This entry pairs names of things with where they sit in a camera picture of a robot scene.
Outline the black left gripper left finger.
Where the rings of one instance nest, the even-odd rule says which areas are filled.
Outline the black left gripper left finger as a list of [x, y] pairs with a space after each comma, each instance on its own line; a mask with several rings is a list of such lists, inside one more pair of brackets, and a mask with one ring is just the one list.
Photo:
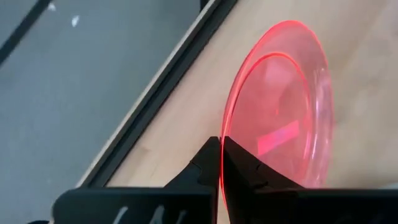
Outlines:
[[220, 141], [210, 137], [164, 187], [68, 190], [56, 199], [54, 224], [216, 224]]

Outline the small red plastic plate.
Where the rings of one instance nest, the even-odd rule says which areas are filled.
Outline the small red plastic plate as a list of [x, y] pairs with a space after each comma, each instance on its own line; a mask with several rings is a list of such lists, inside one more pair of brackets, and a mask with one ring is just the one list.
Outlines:
[[324, 50], [299, 21], [272, 26], [244, 59], [230, 89], [221, 148], [232, 139], [262, 163], [308, 188], [326, 179], [333, 91]]

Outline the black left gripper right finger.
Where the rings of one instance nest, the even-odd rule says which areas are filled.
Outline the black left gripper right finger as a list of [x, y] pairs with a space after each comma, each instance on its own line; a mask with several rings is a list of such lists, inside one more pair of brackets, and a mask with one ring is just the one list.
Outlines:
[[229, 137], [222, 147], [231, 224], [398, 224], [396, 189], [308, 189]]

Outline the black table frame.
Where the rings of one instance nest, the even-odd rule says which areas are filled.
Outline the black table frame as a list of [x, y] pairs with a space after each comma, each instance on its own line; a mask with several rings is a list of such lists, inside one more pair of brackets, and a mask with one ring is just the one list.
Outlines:
[[77, 187], [104, 187], [239, 0], [200, 0], [192, 25], [106, 141]]

